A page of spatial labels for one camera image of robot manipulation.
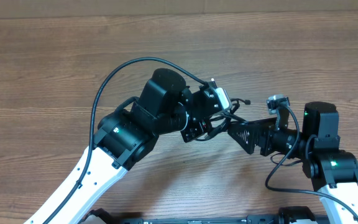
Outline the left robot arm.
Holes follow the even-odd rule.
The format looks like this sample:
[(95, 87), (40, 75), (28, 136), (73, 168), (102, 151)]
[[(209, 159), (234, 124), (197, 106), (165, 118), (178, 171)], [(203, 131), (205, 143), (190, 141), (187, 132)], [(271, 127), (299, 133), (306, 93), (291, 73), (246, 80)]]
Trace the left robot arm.
[(185, 142), (211, 130), (210, 117), (231, 107), (226, 91), (211, 80), (192, 93), (177, 72), (158, 68), (139, 97), (105, 116), (92, 155), (75, 168), (28, 223), (78, 223), (107, 189), (154, 148), (158, 137), (179, 131)]

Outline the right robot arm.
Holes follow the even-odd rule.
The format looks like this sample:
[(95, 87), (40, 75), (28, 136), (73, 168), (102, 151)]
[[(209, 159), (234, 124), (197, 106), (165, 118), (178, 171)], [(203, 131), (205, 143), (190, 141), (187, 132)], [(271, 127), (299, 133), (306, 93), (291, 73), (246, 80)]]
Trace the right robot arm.
[(290, 108), (288, 98), (267, 100), (273, 118), (236, 121), (228, 135), (248, 154), (260, 147), (262, 156), (283, 157), (267, 176), (272, 178), (287, 159), (302, 164), (311, 180), (312, 190), (273, 187), (275, 192), (317, 195), (330, 223), (358, 223), (358, 161), (350, 152), (339, 148), (339, 113), (336, 106), (322, 101), (307, 103), (300, 124)]

